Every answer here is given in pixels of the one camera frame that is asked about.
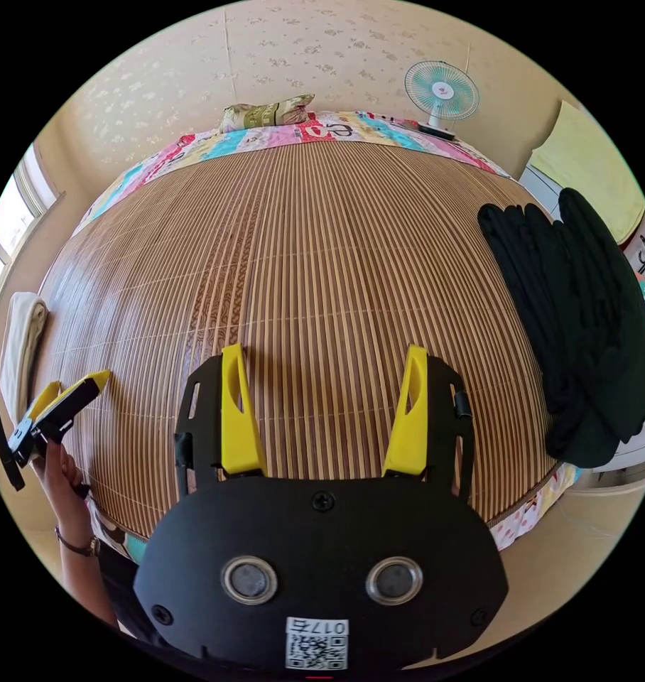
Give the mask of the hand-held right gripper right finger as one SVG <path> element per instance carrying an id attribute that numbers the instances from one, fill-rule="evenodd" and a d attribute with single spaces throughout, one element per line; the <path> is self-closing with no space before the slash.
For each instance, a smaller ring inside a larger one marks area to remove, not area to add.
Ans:
<path id="1" fill-rule="evenodd" d="M 428 353 L 410 345 L 386 450 L 383 477 L 422 477 L 428 449 Z"/>

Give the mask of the person's left hand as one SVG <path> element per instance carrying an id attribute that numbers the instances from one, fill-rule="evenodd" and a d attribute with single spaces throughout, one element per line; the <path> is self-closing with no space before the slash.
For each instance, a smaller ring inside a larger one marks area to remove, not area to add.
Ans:
<path id="1" fill-rule="evenodd" d="M 82 474 L 63 445 L 47 442 L 45 455 L 32 468 L 54 512 L 60 535 L 74 546 L 83 546 L 92 535 L 86 502 L 77 494 Z"/>

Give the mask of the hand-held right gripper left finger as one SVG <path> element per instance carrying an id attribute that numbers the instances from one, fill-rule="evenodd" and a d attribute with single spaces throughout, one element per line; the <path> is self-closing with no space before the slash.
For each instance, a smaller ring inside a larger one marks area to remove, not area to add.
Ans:
<path id="1" fill-rule="evenodd" d="M 221 360 L 221 468 L 229 477 L 265 477 L 266 458 L 251 403 L 242 346 L 236 343 L 224 347 Z"/>

